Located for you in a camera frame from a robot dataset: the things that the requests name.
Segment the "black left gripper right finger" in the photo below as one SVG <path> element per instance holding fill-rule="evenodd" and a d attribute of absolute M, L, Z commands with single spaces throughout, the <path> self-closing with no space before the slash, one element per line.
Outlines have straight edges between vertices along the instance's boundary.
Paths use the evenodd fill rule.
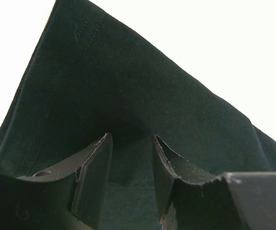
<path fill-rule="evenodd" d="M 221 179 L 153 137 L 153 175 L 160 224 L 224 224 Z"/>

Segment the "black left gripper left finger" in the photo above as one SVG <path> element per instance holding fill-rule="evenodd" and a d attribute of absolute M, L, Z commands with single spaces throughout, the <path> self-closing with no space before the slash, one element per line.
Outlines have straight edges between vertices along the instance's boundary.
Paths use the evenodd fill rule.
<path fill-rule="evenodd" d="M 23 212 L 28 227 L 99 227 L 104 208 L 113 140 L 109 133 L 85 149 L 21 176 L 31 205 Z"/>

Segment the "black t shirt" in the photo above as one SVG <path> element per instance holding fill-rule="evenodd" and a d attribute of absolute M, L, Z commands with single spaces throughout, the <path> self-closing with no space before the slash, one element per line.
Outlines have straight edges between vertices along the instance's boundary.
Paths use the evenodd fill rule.
<path fill-rule="evenodd" d="M 113 147 L 99 227 L 28 227 L 21 176 Z M 221 179 L 224 224 L 160 224 L 153 137 Z M 0 127 L 0 230 L 276 230 L 276 142 L 88 0 L 57 0 Z"/>

